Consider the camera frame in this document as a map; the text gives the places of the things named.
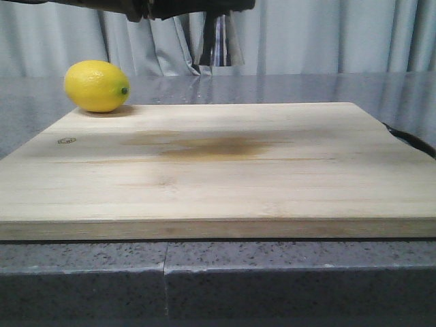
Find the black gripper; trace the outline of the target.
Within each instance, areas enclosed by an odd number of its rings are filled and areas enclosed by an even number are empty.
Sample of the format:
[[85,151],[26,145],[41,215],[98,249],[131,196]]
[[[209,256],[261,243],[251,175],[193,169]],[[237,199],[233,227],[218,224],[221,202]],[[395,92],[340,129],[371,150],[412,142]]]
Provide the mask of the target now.
[[206,12],[202,42],[199,46],[200,65],[210,65],[213,60],[216,41],[216,14],[251,10],[254,6],[255,1],[251,0],[124,1],[124,10],[127,18],[134,22],[138,22],[141,18],[165,20],[183,14]]

